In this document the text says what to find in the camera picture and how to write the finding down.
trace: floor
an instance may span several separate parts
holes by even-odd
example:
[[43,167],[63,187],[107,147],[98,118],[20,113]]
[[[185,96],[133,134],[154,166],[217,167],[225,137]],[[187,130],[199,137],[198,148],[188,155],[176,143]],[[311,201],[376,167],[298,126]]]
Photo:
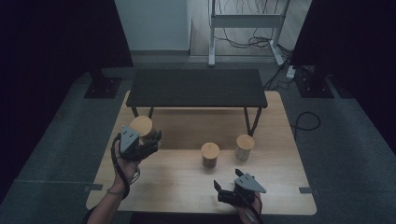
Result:
[[[105,70],[107,77],[123,78],[115,99],[84,99],[91,83],[88,75],[70,87],[59,109],[61,116],[53,118],[0,205],[0,223],[80,223],[87,212],[87,188],[95,178],[136,69],[207,69],[206,57],[146,59],[136,58],[135,68]],[[274,62],[244,62],[246,57],[221,59],[213,69],[256,68],[263,84],[278,69]],[[301,98],[294,82],[278,82],[287,81],[286,72],[278,73],[272,88],[277,87],[290,124],[299,119],[299,127],[316,126],[315,117],[301,116],[306,111],[320,118],[314,131],[291,128],[318,211],[313,216],[266,215],[265,223],[394,223],[396,157],[373,123],[355,99],[343,99],[334,89],[333,99]],[[131,216],[138,223],[139,214],[131,212],[117,213],[114,223],[129,223]],[[191,220],[201,218],[189,216]]]
[[[257,15],[280,14],[285,7],[286,0],[219,0],[217,1],[217,14]],[[209,13],[212,1],[191,1],[194,8],[192,14],[191,55],[207,55],[209,52]],[[304,23],[311,0],[290,1],[284,26],[279,38],[279,44],[286,49],[294,49],[297,37]],[[247,44],[253,36],[271,38],[273,29],[270,28],[217,28],[215,36],[228,38],[239,44]],[[258,48],[255,46],[235,48],[228,41],[215,40],[217,55],[260,55],[273,56],[269,47]]]

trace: wooden cylinder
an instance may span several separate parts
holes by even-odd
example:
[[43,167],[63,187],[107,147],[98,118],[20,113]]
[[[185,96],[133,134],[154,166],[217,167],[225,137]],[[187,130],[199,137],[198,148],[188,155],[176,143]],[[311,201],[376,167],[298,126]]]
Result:
[[139,116],[133,119],[129,126],[139,133],[140,141],[142,144],[151,140],[152,135],[155,133],[155,128],[152,124],[152,120],[146,116]]
[[240,161],[246,161],[253,148],[254,139],[247,134],[241,134],[236,139],[235,157]]
[[206,168],[213,168],[216,166],[218,161],[218,155],[220,153],[220,149],[218,145],[214,143],[205,143],[201,147],[202,152],[202,164]]

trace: cable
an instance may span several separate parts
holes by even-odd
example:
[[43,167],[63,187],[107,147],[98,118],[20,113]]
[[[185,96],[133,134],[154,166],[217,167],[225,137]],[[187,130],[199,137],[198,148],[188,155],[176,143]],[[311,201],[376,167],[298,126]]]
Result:
[[290,83],[292,83],[294,81],[294,78],[293,79],[291,79],[290,81],[278,81],[277,83],[276,83],[276,86],[275,87],[273,87],[270,91],[274,91],[274,90],[277,90],[277,89],[282,89],[282,90],[288,90],[289,89],[289,87],[290,87]]
[[120,168],[120,165],[117,162],[117,158],[116,158],[115,145],[120,140],[121,140],[121,134],[118,133],[117,136],[113,140],[113,143],[111,145],[110,151],[111,151],[111,160],[113,162],[114,168],[116,169],[117,173],[119,174],[119,176],[120,176],[120,178],[121,178],[121,180],[122,180],[122,182],[123,182],[123,184],[125,186],[125,192],[124,192],[123,197],[122,197],[122,199],[124,200],[129,194],[130,187],[129,187],[128,180],[126,179],[125,173]]
[[253,13],[252,11],[251,11],[251,8],[250,8],[250,3],[249,3],[249,1],[247,0],[247,7],[248,7],[248,10],[249,10],[249,12],[251,13],[251,14],[255,14],[255,13]]
[[[317,124],[315,127],[313,127],[313,128],[302,128],[302,127],[299,127],[299,126],[298,126],[298,122],[299,122],[300,118],[301,118],[303,115],[307,115],[307,114],[314,116],[314,117],[318,120],[318,124]],[[320,117],[319,117],[318,115],[314,114],[313,112],[305,111],[305,112],[301,113],[301,114],[297,117],[297,120],[296,120],[296,122],[295,122],[295,125],[290,125],[291,128],[294,128],[294,141],[297,141],[297,130],[302,130],[302,131],[314,131],[315,129],[317,129],[318,127],[320,127],[320,124],[321,124]]]
[[[224,8],[224,13],[225,13],[225,8],[226,8],[226,6],[229,4],[229,2],[230,2],[230,0],[228,0],[228,1],[226,2],[226,4],[224,5],[224,7],[223,7],[223,8]],[[262,14],[264,14],[265,11],[267,10],[267,3],[268,3],[268,0],[265,0],[265,3],[264,3],[262,0],[260,0],[259,3],[260,3],[260,2],[262,2]],[[276,13],[277,6],[278,6],[278,2],[279,2],[279,0],[276,1],[276,7],[275,7],[275,10],[274,10],[274,13]],[[239,13],[238,3],[239,3],[239,0],[236,2],[236,10],[237,10],[237,13]],[[257,2],[257,0],[256,0],[255,3],[256,3],[256,8],[257,8],[257,10],[258,10],[257,13],[258,13],[258,12],[259,12],[259,3]],[[210,2],[209,2],[209,0],[208,0],[208,1],[207,1],[207,15],[208,15],[208,18],[209,18],[209,27],[212,27],[212,24],[211,24],[211,22],[210,22],[210,18],[211,18],[211,17],[210,17],[210,8],[209,8],[209,4],[210,4]],[[245,4],[245,1],[242,0],[242,13],[243,13],[243,6],[244,6],[244,4]],[[219,5],[219,13],[222,14],[221,2],[220,2],[220,0],[218,0],[218,5]],[[259,28],[256,28],[256,30],[255,30],[254,33],[253,33],[253,37],[251,37],[251,38],[247,41],[247,44],[241,44],[241,43],[238,43],[238,42],[236,42],[236,41],[231,40],[231,39],[228,37],[225,28],[223,28],[223,33],[224,33],[224,35],[225,35],[225,38],[221,38],[221,37],[217,37],[217,36],[215,36],[215,38],[216,38],[217,40],[227,41],[231,46],[233,46],[234,48],[238,48],[238,49],[247,49],[247,48],[250,48],[250,47],[256,47],[256,48],[262,49],[262,48],[267,47],[267,46],[270,44],[270,41],[272,40],[273,35],[274,35],[274,28],[272,29],[272,33],[271,33],[271,37],[270,37],[270,38],[264,37],[264,36],[255,36],[255,34],[256,34],[256,32],[258,31],[258,29],[259,29]],[[290,50],[289,50],[289,49],[286,49],[286,48],[282,47],[282,46],[279,45],[279,44],[277,44],[277,46],[278,46],[278,47],[280,48],[280,50],[282,51],[282,54],[283,54],[284,57],[290,56]]]
[[274,81],[274,79],[276,78],[276,76],[279,74],[279,72],[285,67],[285,64],[289,61],[290,56],[288,56],[288,58],[280,65],[280,67],[277,69],[277,71],[275,72],[275,74],[273,75],[273,77],[271,77],[264,85],[264,89],[267,91],[271,90],[271,85]]

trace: wooden table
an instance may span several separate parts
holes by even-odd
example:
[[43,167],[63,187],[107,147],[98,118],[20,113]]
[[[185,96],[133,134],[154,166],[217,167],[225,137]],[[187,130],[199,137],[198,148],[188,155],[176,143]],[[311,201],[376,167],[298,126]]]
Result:
[[[87,207],[97,205],[110,188],[114,171],[110,146],[134,115],[124,103],[109,138],[105,155],[94,183],[102,190],[92,190]],[[161,148],[142,161],[140,178],[131,186],[131,193],[122,201],[120,210],[175,213],[233,213],[234,209],[219,203],[213,187],[216,179],[224,189],[233,189],[237,178],[234,169],[255,175],[267,192],[262,194],[263,214],[314,215],[317,211],[312,194],[299,188],[309,187],[304,167],[285,113],[280,95],[265,93],[268,107],[256,129],[256,142],[250,157],[242,162],[233,152],[236,138],[246,131],[242,108],[158,108],[153,123],[163,130]],[[147,114],[148,109],[139,110]],[[220,147],[217,166],[202,165],[200,148],[205,142]]]

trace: hand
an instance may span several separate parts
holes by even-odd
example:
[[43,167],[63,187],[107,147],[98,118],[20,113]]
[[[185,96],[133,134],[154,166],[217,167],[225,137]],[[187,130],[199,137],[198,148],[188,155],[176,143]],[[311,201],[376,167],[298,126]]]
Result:
[[[257,198],[254,200],[253,207],[257,211],[257,213],[261,214],[262,211],[262,198],[260,196],[259,192],[255,192],[255,195]],[[239,217],[241,218],[242,223],[244,224],[251,224],[251,220],[248,218],[248,215],[246,214],[246,211],[249,209],[246,207],[239,207],[239,206],[234,206],[233,207],[236,209],[238,212]],[[259,223],[257,218],[252,214],[252,217],[254,217],[254,223]]]
[[[140,164],[141,161],[135,161],[135,162],[125,161],[123,158],[120,157],[119,146],[120,146],[120,141],[117,142],[115,145],[117,162],[119,163],[121,170],[124,172],[128,183],[131,185],[132,181],[134,180],[134,174],[136,173],[137,166]],[[114,169],[114,172],[115,172],[115,178],[114,178],[113,186],[111,187],[111,191],[122,192],[125,190],[125,185],[122,182],[122,179],[116,169]]]

